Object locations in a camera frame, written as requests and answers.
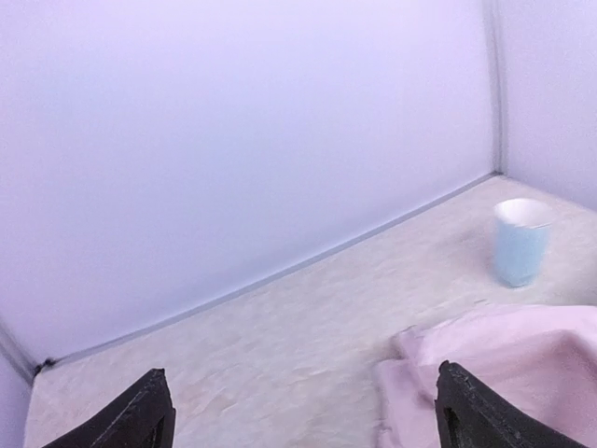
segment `white wall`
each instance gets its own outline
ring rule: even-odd
[[[38,360],[492,170],[476,0],[24,5],[3,11],[0,287]]]
[[[597,3],[500,2],[509,174],[597,209]]]
[[[0,355],[0,446],[23,445],[31,387]]]

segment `pink cloth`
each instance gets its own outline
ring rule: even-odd
[[[458,362],[523,412],[597,448],[597,308],[494,305],[397,334],[377,366],[381,448],[438,448],[439,364]]]

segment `cup rim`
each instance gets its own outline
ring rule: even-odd
[[[501,221],[522,229],[540,229],[553,222],[553,209],[536,199],[508,199],[498,203],[493,211]]]

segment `cup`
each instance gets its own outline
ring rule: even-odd
[[[545,203],[523,198],[499,203],[494,212],[495,275],[508,287],[529,285],[539,274],[553,212]]]

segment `marble table surface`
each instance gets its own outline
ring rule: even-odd
[[[491,274],[493,206],[546,201],[557,220],[543,272]],[[174,447],[368,447],[380,423],[373,366],[389,338],[483,303],[597,301],[597,214],[503,177],[233,301],[35,379],[26,448],[83,423],[165,368]]]

